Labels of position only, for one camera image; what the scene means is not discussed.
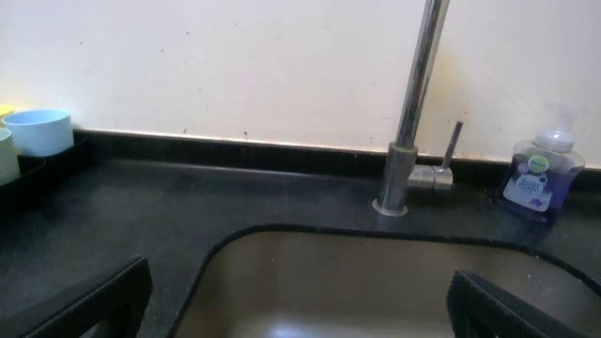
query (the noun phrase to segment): stainless steel sink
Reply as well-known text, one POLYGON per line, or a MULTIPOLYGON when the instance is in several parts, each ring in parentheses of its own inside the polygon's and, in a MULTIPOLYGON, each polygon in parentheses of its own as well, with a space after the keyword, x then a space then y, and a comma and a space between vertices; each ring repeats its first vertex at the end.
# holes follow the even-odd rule
POLYGON ((587 336, 601 299, 563 269, 506 249, 262 232, 208 263, 176 337, 453 337, 445 307, 466 269, 587 336))

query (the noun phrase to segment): blue cup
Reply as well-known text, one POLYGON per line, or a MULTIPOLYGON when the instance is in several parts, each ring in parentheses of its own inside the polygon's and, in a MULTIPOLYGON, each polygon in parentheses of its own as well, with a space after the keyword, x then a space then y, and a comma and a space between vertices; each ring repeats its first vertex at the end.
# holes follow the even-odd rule
POLYGON ((74 144, 70 114, 62 110, 25 111, 8 115, 2 122, 25 156, 52 156, 74 144))

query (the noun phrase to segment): green logo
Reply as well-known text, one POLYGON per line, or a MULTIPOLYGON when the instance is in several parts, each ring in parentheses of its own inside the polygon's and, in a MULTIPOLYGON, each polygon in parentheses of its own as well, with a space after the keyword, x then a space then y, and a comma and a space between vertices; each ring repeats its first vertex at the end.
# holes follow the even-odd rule
POLYGON ((532 156, 528 160, 528 167, 534 173, 543 173, 548 169, 548 161, 546 158, 542 156, 532 156))

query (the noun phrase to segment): backsplash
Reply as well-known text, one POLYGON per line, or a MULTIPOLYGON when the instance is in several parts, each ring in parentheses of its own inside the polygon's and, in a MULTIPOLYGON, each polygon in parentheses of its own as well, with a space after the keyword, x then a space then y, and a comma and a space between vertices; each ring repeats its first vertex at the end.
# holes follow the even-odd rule
MULTIPOLYGON (((8 0, 0 102, 59 107, 86 130, 386 151, 424 1, 8 0)), ((417 146, 509 161, 578 112, 601 168, 601 2, 451 0, 417 146)))

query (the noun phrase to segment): clear plastic bottle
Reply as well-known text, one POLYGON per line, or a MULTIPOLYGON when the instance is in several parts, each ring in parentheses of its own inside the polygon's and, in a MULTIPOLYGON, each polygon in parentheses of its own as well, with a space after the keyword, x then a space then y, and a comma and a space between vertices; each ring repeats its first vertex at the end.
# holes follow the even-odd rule
POLYGON ((499 204, 530 220, 555 222, 572 181, 585 165, 572 151, 571 128, 572 123, 567 123, 539 133, 534 141, 516 144, 499 204))

